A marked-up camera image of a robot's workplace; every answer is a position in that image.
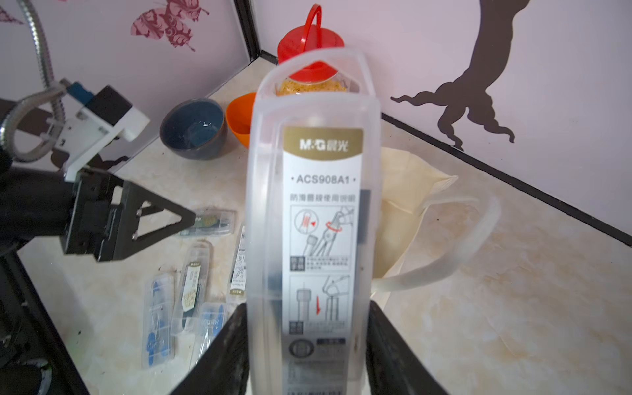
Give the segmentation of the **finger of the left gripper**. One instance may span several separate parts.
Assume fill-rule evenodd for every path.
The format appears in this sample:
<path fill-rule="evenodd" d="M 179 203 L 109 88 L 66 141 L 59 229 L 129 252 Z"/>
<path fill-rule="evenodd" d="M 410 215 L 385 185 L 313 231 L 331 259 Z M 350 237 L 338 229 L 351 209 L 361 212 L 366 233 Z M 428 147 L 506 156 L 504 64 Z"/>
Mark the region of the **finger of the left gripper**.
<path fill-rule="evenodd" d="M 125 181 L 113 219 L 113 258 L 126 259 L 191 227 L 196 213 Z"/>

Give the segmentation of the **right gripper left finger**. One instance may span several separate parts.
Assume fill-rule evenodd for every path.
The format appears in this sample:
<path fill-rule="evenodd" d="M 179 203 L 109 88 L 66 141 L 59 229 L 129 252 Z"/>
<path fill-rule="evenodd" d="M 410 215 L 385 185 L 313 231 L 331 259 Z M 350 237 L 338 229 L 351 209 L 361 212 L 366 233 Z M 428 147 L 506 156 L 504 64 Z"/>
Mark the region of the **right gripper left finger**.
<path fill-rule="evenodd" d="M 244 395 L 249 379 L 247 305 L 240 304 L 173 395 Z"/>

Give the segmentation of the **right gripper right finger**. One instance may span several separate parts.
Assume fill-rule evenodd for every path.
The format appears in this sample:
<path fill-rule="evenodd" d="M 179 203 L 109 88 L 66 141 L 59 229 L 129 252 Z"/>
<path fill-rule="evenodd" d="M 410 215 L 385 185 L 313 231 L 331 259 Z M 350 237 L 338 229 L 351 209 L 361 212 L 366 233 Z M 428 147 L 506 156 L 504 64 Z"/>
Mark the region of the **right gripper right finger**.
<path fill-rule="evenodd" d="M 366 369 L 372 394 L 447 393 L 375 301 L 370 302 Z"/>

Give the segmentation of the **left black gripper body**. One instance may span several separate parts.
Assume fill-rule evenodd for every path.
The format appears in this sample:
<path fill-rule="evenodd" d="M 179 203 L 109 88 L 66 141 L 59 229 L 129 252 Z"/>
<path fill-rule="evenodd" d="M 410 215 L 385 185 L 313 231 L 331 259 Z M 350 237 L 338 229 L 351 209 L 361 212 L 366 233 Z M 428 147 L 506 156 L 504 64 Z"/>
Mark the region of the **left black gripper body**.
<path fill-rule="evenodd" d="M 66 255 L 92 254 L 99 262 L 123 259 L 122 207 L 113 204 L 122 179 L 83 169 L 77 181 L 13 167 L 1 175 L 1 253 L 40 236 L 57 236 Z"/>

